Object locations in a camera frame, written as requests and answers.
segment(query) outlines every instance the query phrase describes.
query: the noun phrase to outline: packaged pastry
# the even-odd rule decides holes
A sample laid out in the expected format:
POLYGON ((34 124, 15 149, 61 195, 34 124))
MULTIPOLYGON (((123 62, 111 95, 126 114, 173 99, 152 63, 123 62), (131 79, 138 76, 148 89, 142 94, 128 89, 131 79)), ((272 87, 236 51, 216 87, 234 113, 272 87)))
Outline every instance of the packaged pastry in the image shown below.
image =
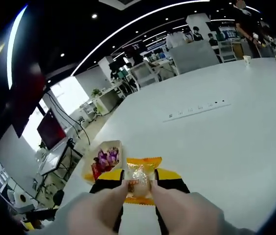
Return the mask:
POLYGON ((127 159, 125 179, 129 180, 129 192, 125 202, 154 205, 150 192, 150 180, 154 180, 154 170, 160 165, 161 161, 161 157, 127 159))

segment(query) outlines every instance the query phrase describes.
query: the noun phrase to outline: chair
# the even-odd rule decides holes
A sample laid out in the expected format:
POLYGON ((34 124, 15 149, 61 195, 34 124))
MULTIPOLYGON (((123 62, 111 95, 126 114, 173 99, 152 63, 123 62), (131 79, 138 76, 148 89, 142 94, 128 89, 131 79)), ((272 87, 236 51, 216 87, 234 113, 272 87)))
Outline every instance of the chair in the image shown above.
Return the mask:
POLYGON ((218 42, 220 57, 223 63, 237 60, 231 41, 218 42))
POLYGON ((133 66, 128 72, 134 79, 138 91, 142 87, 159 82, 158 74, 151 69, 146 61, 133 66))
POLYGON ((169 53, 174 60, 178 74, 220 63, 207 40, 172 48, 169 53))

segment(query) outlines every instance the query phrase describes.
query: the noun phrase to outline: monitor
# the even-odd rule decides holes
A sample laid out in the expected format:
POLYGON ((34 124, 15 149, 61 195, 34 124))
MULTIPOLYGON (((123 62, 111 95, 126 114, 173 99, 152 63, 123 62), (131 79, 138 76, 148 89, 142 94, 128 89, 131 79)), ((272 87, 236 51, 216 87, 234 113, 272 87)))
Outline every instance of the monitor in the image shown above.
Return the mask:
POLYGON ((47 149, 51 150, 61 140, 66 137, 64 130, 62 129, 59 121, 54 115, 52 109, 49 109, 38 128, 38 133, 45 143, 47 149))

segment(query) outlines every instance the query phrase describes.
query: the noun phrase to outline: cable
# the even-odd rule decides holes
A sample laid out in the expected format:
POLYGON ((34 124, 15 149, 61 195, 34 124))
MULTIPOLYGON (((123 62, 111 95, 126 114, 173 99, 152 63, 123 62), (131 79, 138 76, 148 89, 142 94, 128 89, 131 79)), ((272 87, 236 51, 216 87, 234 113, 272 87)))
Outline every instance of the cable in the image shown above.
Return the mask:
POLYGON ((54 101, 54 103, 53 103, 51 99, 50 99, 50 101, 51 101, 51 103, 53 104, 53 106, 55 107, 56 112, 57 112, 57 113, 58 113, 68 124, 70 124, 70 125, 74 128, 74 130, 75 130, 75 132, 76 132, 78 138, 80 139, 80 136, 79 136, 79 134, 78 134, 78 131, 76 130, 76 128, 74 127, 74 125, 72 125, 67 119, 65 119, 65 117, 63 117, 63 116, 61 115, 61 113, 57 110, 57 108, 56 108, 56 106, 55 106, 56 102, 54 101))
POLYGON ((88 144, 90 145, 90 139, 89 139, 89 136, 87 135, 87 132, 85 131, 85 129, 81 126, 81 124, 79 124, 77 121, 75 121, 74 119, 72 119, 67 113, 65 113, 65 111, 63 111, 60 106, 56 103, 56 101, 54 100, 54 98, 49 94, 47 93, 48 96, 54 101, 54 103, 56 104, 56 106, 58 106, 58 108, 66 115, 68 116, 72 121, 76 122, 80 127, 81 129, 83 129, 83 131, 85 132, 86 136, 87 136, 87 139, 88 139, 88 144))

